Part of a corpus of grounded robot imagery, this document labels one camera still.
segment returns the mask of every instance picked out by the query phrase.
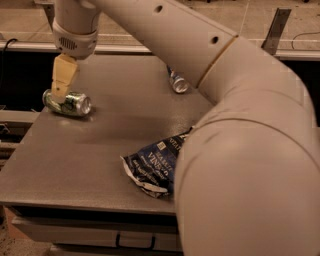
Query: table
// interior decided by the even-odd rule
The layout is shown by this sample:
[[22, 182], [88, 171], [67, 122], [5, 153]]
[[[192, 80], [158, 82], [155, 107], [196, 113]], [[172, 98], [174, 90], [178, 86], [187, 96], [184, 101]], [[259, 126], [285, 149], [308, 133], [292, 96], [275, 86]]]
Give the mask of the table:
[[151, 247], [153, 239], [161, 255], [181, 253], [173, 197], [144, 194], [120, 159], [188, 130], [212, 108], [196, 90], [175, 94], [166, 72], [149, 55], [80, 62], [73, 90], [91, 97], [92, 113], [77, 119], [44, 108], [0, 173], [0, 204], [16, 211], [15, 226], [56, 244], [54, 255], [78, 255], [79, 245], [127, 255], [127, 247]]

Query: drawer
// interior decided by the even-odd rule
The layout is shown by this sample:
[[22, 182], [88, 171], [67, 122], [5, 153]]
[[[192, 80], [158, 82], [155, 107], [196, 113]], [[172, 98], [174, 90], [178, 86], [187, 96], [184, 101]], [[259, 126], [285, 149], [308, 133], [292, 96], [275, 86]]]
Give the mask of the drawer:
[[15, 217], [12, 224], [38, 242], [182, 251], [179, 234], [163, 226], [31, 217]]
[[144, 251], [72, 245], [53, 245], [52, 256], [183, 256], [182, 252]]

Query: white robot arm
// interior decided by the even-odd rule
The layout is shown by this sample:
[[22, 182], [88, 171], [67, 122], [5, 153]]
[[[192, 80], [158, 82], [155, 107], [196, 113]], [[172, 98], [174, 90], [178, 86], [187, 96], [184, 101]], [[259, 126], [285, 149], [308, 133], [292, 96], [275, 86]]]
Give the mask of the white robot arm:
[[100, 11], [217, 103], [178, 159], [185, 255], [319, 255], [320, 148], [301, 80], [174, 0], [56, 0], [57, 47], [90, 55]]

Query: drawer handle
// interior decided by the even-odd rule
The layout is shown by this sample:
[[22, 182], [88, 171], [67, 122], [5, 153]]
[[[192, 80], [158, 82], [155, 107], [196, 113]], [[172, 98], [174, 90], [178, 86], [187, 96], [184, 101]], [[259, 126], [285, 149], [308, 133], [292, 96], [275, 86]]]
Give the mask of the drawer handle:
[[117, 238], [116, 238], [116, 247], [117, 248], [153, 250], [155, 243], [156, 243], [156, 238], [155, 238], [155, 236], [152, 236], [151, 244], [149, 247], [141, 248], [141, 247], [123, 246], [123, 245], [120, 245], [120, 234], [117, 234]]

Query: silver can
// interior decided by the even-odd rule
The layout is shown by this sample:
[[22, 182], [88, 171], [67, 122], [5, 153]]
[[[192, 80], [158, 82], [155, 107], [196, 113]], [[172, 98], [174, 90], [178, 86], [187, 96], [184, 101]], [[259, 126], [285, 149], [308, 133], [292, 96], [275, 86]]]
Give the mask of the silver can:
[[91, 100], [83, 93], [70, 92], [63, 103], [52, 99], [51, 90], [48, 89], [42, 96], [43, 104], [50, 110], [67, 116], [86, 116], [91, 111]]
[[179, 76], [174, 70], [167, 66], [169, 74], [169, 83], [175, 93], [182, 94], [189, 89], [189, 83], [181, 76]]

